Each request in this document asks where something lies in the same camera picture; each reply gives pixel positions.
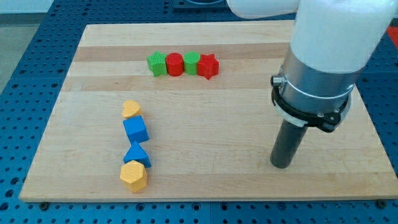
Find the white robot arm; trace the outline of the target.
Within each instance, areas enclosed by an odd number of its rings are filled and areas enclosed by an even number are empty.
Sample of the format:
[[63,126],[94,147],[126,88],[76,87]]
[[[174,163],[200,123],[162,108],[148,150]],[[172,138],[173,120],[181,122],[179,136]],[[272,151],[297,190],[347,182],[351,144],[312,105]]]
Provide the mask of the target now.
[[351,92],[397,11],[397,0],[228,0],[234,14],[257,19],[296,13],[289,49],[271,78],[285,124],[332,132]]

